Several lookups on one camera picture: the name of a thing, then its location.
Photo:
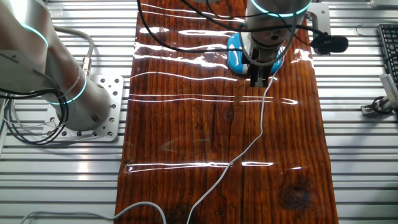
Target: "glossy wooden surface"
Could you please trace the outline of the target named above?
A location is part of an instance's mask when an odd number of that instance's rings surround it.
[[[232,34],[180,1],[143,4],[150,27],[170,45],[222,47]],[[235,15],[244,11],[238,0],[213,6],[222,15],[232,7]],[[308,41],[306,32],[298,35]],[[310,48],[295,41],[276,77],[263,137],[197,206],[190,223],[338,223]],[[227,68],[225,53],[165,49],[139,19],[116,213],[150,201],[168,223],[186,223],[192,205],[260,133],[263,92]],[[141,207],[115,223],[161,220],[154,208]]]

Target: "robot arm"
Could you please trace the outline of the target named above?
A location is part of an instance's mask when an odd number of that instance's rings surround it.
[[[42,0],[0,0],[0,67],[2,89],[61,90],[69,110],[78,114],[67,128],[91,130],[110,112],[108,92],[86,76],[87,66],[81,68],[62,44]],[[55,95],[42,97],[61,114]]]
[[[241,34],[247,51],[243,63],[249,64],[248,75],[251,77],[251,86],[268,85],[268,76],[271,74],[274,62],[278,61],[282,44],[290,40],[286,49],[280,53],[280,57],[283,57],[288,50],[296,31],[295,25],[302,23],[311,2],[312,0],[248,0],[246,15],[264,13],[263,16],[248,17],[246,19],[248,29],[292,25],[292,29]]]
[[[263,87],[268,85],[274,63],[288,51],[294,34],[307,14],[311,11],[314,30],[313,42],[310,44],[319,55],[330,52],[344,52],[348,47],[345,37],[328,35],[330,33],[330,18],[328,6],[324,3],[312,3],[312,0],[248,0],[246,15],[263,13],[263,16],[246,18],[247,29],[260,29],[272,26],[286,26],[291,28],[267,30],[262,32],[240,33],[241,45],[246,52],[242,63],[248,64],[248,75],[251,86]]]

